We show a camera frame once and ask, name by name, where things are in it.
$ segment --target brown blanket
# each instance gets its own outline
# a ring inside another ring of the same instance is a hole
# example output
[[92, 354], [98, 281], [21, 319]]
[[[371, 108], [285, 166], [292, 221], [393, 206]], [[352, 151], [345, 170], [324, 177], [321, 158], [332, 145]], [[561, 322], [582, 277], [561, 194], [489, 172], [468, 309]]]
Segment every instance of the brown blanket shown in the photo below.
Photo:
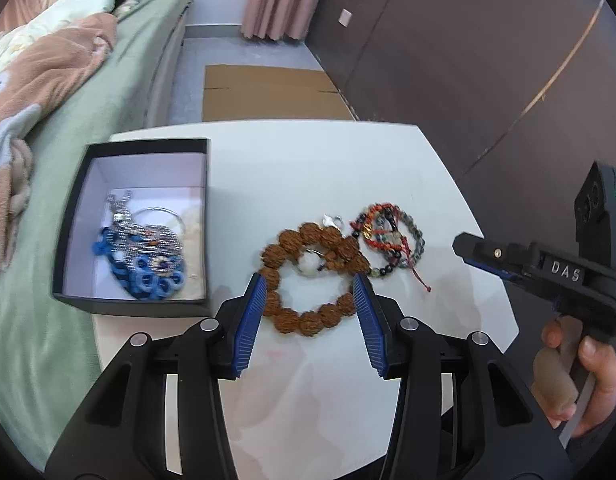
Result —
[[22, 140], [79, 88], [117, 42], [117, 19], [93, 14], [37, 40], [0, 73], [0, 270], [28, 204], [32, 154]]

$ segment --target beaded bracelet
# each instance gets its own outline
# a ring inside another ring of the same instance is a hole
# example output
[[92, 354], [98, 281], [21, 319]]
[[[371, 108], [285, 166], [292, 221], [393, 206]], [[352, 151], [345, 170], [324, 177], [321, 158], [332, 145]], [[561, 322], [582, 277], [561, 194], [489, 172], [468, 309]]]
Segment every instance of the beaded bracelet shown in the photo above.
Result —
[[[264, 276], [267, 285], [263, 315], [272, 318], [280, 333], [299, 332], [304, 336], [314, 336], [323, 328], [338, 325], [342, 316], [355, 314], [350, 292], [339, 296], [336, 304], [325, 303], [316, 311], [299, 314], [291, 308], [281, 306], [277, 288], [280, 282], [278, 269], [286, 260], [296, 262], [299, 270], [307, 276], [313, 276], [322, 270], [334, 270], [350, 275], [357, 272], [368, 274], [370, 263], [359, 251], [356, 237], [344, 238], [335, 226], [321, 228], [313, 222], [307, 222], [299, 227], [299, 231], [282, 231], [278, 235], [278, 241], [278, 244], [268, 245], [261, 253], [264, 266], [258, 272]], [[313, 264], [315, 256], [318, 260], [316, 267]]]
[[[403, 221], [409, 233], [415, 239], [414, 251], [410, 250], [408, 239], [399, 232], [399, 220]], [[385, 229], [386, 222], [390, 230]], [[424, 253], [425, 240], [423, 233], [417, 228], [414, 219], [403, 212], [398, 206], [390, 203], [370, 204], [357, 217], [357, 221], [350, 222], [353, 229], [353, 237], [358, 238], [363, 233], [363, 238], [372, 249], [383, 253], [388, 265], [383, 268], [371, 269], [370, 276], [385, 276], [392, 272], [395, 267], [411, 269], [415, 277], [430, 292], [432, 289], [425, 285], [415, 265]]]

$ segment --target wall switch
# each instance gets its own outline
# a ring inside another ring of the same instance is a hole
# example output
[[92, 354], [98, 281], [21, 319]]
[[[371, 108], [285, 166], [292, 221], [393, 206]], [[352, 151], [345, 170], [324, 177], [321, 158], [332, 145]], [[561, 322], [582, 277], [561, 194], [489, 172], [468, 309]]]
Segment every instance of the wall switch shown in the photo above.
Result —
[[343, 9], [341, 11], [341, 16], [339, 16], [339, 23], [341, 23], [341, 25], [343, 25], [344, 27], [347, 27], [348, 23], [350, 23], [351, 17], [352, 13], [349, 10]]

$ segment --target gray floor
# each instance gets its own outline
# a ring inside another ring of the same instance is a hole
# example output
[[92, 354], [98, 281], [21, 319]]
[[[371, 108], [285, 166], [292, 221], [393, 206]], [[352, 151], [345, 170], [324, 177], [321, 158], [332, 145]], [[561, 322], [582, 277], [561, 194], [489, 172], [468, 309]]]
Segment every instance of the gray floor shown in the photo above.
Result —
[[172, 85], [168, 124], [201, 121], [205, 66], [213, 64], [321, 70], [317, 60], [302, 43], [246, 41], [243, 38], [184, 40]]

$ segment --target human hand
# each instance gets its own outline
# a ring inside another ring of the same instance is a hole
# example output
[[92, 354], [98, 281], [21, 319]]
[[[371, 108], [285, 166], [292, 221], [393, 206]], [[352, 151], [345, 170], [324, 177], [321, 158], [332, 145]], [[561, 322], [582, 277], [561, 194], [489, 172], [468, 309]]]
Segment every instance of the human hand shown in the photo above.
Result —
[[[558, 319], [544, 327], [541, 338], [548, 348], [556, 349], [561, 344], [563, 331]], [[614, 348], [586, 336], [579, 345], [578, 357], [584, 368], [595, 375], [596, 386], [584, 416], [572, 434], [573, 437], [581, 436], [601, 424], [616, 406], [616, 352]], [[576, 411], [574, 403], [567, 406], [555, 406], [547, 400], [547, 396], [537, 383], [534, 383], [531, 389], [553, 428], [574, 415]]]

